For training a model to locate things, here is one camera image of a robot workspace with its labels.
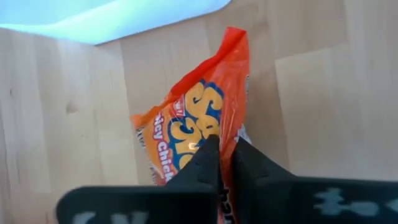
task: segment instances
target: wooden table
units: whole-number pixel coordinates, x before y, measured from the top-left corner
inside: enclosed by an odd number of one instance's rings
[[[233,0],[97,47],[0,30],[0,223],[55,223],[81,185],[150,182],[128,116],[248,31],[246,127],[301,175],[397,180],[398,1]]]

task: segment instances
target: white object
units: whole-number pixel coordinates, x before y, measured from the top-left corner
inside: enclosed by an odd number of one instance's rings
[[[322,204],[314,205],[314,208],[321,210],[322,215],[338,216],[347,211],[351,211],[361,217],[379,215],[379,205],[374,202],[352,201],[351,203],[340,204],[345,201],[341,196],[341,189],[329,188],[328,191],[320,192],[315,197],[323,200]]]
[[[101,44],[217,11],[230,0],[1,0],[0,27]]]

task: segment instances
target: black tongs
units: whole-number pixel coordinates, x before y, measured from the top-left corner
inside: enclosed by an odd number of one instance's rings
[[[83,187],[58,203],[59,224],[398,223],[398,183],[297,177],[244,139],[233,154],[236,217],[225,208],[219,139],[210,136],[163,187]]]

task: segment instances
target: wooden surface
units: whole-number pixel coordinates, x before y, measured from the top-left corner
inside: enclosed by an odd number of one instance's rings
[[[150,181],[129,114],[248,31],[246,127],[301,175],[398,180],[398,2],[233,0],[97,47],[0,30],[0,223],[54,223],[81,185]]]

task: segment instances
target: snack bag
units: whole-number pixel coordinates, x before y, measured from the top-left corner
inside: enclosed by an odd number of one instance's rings
[[[246,31],[229,27],[214,57],[185,75],[159,106],[131,116],[159,185],[183,169],[210,134],[220,137],[224,191],[219,223],[236,223],[231,204],[231,156],[238,133],[244,130],[248,77]]]

